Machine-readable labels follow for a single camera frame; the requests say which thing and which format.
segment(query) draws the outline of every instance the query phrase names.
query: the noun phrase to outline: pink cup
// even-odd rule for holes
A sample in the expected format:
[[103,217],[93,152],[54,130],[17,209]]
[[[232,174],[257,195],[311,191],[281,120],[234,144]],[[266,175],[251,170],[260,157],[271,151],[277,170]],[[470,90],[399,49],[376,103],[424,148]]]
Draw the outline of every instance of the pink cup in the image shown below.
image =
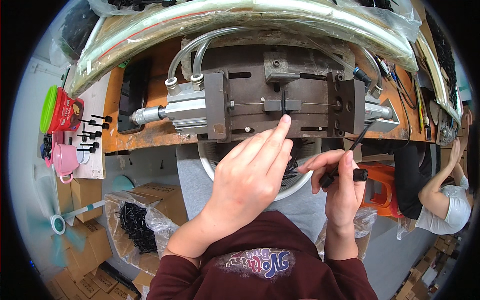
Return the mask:
[[[78,167],[77,148],[72,145],[57,144],[53,148],[53,165],[60,174],[60,181],[70,183],[73,180],[73,170]],[[63,181],[63,176],[70,175],[70,179]]]

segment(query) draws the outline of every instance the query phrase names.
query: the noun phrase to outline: electric fan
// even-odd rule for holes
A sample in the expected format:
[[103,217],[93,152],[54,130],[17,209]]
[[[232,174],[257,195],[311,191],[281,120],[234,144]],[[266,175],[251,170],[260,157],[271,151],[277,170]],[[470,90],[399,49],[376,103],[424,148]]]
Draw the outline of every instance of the electric fan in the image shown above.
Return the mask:
[[55,183],[52,183],[51,176],[41,177],[35,181],[35,185],[38,201],[43,214],[40,215],[38,213],[33,213],[32,210],[27,210],[27,223],[30,235],[37,240],[48,239],[52,241],[52,263],[60,267],[66,267],[67,264],[64,254],[66,247],[63,245],[65,241],[63,240],[62,235],[75,248],[75,250],[82,252],[84,250],[86,236],[71,227],[73,219],[76,215],[103,206],[105,200],[60,215],[58,213],[59,208],[55,197],[56,191],[53,189]]

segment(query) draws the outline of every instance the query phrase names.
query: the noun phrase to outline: white wall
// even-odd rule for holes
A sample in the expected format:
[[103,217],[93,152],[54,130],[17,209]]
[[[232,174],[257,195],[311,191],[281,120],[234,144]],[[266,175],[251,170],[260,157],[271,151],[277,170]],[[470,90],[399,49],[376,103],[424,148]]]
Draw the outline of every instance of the white wall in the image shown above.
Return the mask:
[[42,60],[31,58],[22,81],[12,113],[8,149],[8,180],[12,205],[22,239],[32,261],[42,276],[50,277],[58,271],[50,260],[50,241],[35,239],[29,234],[26,211],[41,215],[34,179],[54,174],[38,157],[38,130],[45,95],[48,88],[61,85],[63,71]]

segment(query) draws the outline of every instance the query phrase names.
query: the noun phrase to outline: hand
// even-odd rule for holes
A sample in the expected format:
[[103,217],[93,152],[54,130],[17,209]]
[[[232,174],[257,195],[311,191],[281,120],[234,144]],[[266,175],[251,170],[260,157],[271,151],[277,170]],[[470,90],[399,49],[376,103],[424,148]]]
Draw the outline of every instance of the hand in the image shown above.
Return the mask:
[[276,129],[244,140],[217,165],[212,196],[201,214],[220,236],[252,222],[277,196],[291,159],[293,142],[285,139],[290,124],[284,115]]
[[452,142],[452,150],[450,151],[450,156],[448,158],[448,163],[453,167],[456,162],[459,161],[461,157],[461,145],[459,138],[455,138]]
[[353,169],[358,168],[353,161],[353,152],[330,150],[321,153],[298,167],[298,171],[307,173],[313,170],[312,193],[317,194],[320,190],[318,181],[325,172],[331,171],[337,163],[339,177],[335,178],[328,189],[323,190],[327,192],[325,214],[328,218],[328,226],[340,232],[344,228],[352,228],[353,218],[362,202],[365,190],[364,181],[353,181]]

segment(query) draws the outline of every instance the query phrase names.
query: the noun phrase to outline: wooden workbench top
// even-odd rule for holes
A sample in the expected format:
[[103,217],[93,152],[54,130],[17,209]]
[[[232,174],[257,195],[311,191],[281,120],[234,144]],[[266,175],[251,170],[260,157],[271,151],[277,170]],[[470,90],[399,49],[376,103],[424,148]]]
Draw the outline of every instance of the wooden workbench top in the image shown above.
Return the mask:
[[[167,78],[167,71],[173,57],[180,50],[181,37],[167,40],[159,45],[151,47],[141,54],[135,56],[132,61],[140,60],[145,57],[152,58],[152,69],[150,72],[150,82],[148,85],[148,97],[147,107],[153,106],[166,106],[167,105],[167,89],[164,81]],[[364,69],[368,75],[368,62],[365,60],[363,54],[355,53],[355,59],[361,69]],[[118,116],[118,104],[120,99],[120,90],[122,86],[123,72],[125,69],[117,67],[111,71],[110,80],[108,83],[107,95],[105,99],[104,114],[113,118],[111,127],[108,131],[104,131],[102,135],[103,152],[115,152],[120,150],[133,150],[139,148],[173,145],[173,144],[190,144],[196,143],[197,138],[195,135],[179,134],[175,131],[174,126],[169,120],[161,120],[157,122],[151,122],[145,125],[144,129],[137,133],[132,134],[120,134],[117,132],[117,116]],[[183,79],[183,75],[178,69],[177,78]],[[397,69],[398,76],[404,84],[407,91],[411,88],[411,81],[407,72]],[[383,92],[380,96],[381,102],[389,98],[392,102],[400,125],[388,133],[381,132],[367,132],[366,138],[379,138],[379,139],[394,139],[394,140],[406,140],[408,139],[408,122],[403,109],[400,97],[395,87],[393,87],[385,79],[383,80]],[[416,101],[415,92],[412,92],[410,97],[413,101]],[[405,104],[408,116],[410,118],[410,124],[412,127],[411,140],[413,141],[426,141],[425,131],[419,131],[420,122],[417,109],[411,109]],[[432,126],[432,143],[435,141],[435,126]],[[346,137],[353,137],[352,134],[346,134]]]

